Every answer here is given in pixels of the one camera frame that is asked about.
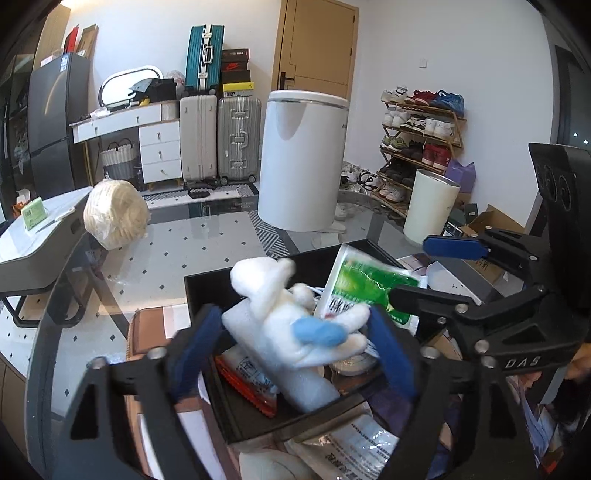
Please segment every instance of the teal suitcase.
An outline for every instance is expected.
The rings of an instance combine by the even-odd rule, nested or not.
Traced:
[[[207,24],[191,28],[186,86],[213,95],[222,91],[223,31],[223,25]]]

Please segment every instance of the red sneaker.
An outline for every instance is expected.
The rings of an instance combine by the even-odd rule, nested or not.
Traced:
[[[433,148],[434,146],[435,145],[431,145],[429,143],[425,144],[425,147],[423,149],[423,159],[421,160],[421,162],[425,165],[431,166],[435,161],[435,157],[437,156],[437,150]]]
[[[446,171],[449,161],[452,159],[452,152],[447,147],[439,145],[432,145],[432,147],[436,152],[433,166],[442,172]]]
[[[429,102],[431,102],[431,100],[435,100],[435,97],[437,96],[436,93],[429,92],[428,90],[426,90],[425,92],[414,93],[415,94],[413,95],[413,100],[414,103],[416,103],[417,105],[429,106]]]

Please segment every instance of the wooden door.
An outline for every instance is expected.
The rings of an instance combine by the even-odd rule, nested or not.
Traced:
[[[335,0],[287,0],[275,87],[350,98],[358,11]]]

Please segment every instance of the plastic bag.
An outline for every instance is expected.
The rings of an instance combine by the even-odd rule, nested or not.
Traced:
[[[125,180],[103,180],[88,195],[84,226],[107,250],[144,236],[150,211],[144,198]]]

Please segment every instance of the shelf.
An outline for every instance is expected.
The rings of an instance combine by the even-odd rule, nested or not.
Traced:
[[[385,181],[386,183],[391,183],[392,185],[396,185],[397,187],[402,187],[403,189],[412,191],[413,188],[409,187],[408,185],[405,185],[404,183],[400,183],[396,180],[392,180],[390,177],[388,177],[385,173],[382,172],[378,172],[378,177],[380,177],[383,181]]]
[[[387,127],[384,124],[382,124],[382,127],[384,127],[384,131],[386,132],[386,134],[389,134],[388,130],[394,130],[396,132],[400,132],[403,134],[414,135],[415,137],[420,137],[420,138],[424,138],[425,140],[430,140],[432,143],[436,143],[437,145],[443,145],[445,147],[449,147],[450,150],[452,151],[452,153],[453,153],[453,147],[462,148],[461,144],[452,143],[449,140],[442,140],[441,138],[432,137],[431,135],[424,135],[424,134],[419,134],[419,133],[416,133],[413,131],[409,132],[407,130],[400,130],[399,128],[396,128],[396,127]]]
[[[398,203],[391,203],[383,198],[381,195],[378,195],[377,190],[372,192],[370,195],[371,198],[376,199],[382,205],[385,205],[389,209],[393,210],[401,217],[406,218],[408,215],[408,203],[406,202],[398,202]]]
[[[415,103],[397,103],[397,102],[384,102],[387,106],[390,105],[400,105],[404,107],[406,110],[411,110],[413,112],[422,112],[422,113],[430,113],[431,115],[438,115],[438,116],[445,116],[448,118],[453,118],[459,122],[465,122],[465,118],[459,117],[453,110],[447,110],[446,108],[437,108],[434,106],[427,106],[427,105],[417,105]]]
[[[379,150],[383,154],[391,155],[393,157],[399,158],[400,160],[404,160],[409,163],[412,163],[413,165],[416,165],[417,167],[421,167],[421,168],[424,168],[425,170],[432,171],[434,173],[439,173],[439,175],[443,175],[443,173],[441,173],[441,170],[439,170],[435,167],[432,167],[431,165],[427,165],[426,163],[419,162],[413,158],[405,157],[404,155],[401,155],[400,153],[392,152],[392,151],[386,150],[384,148],[380,148]]]

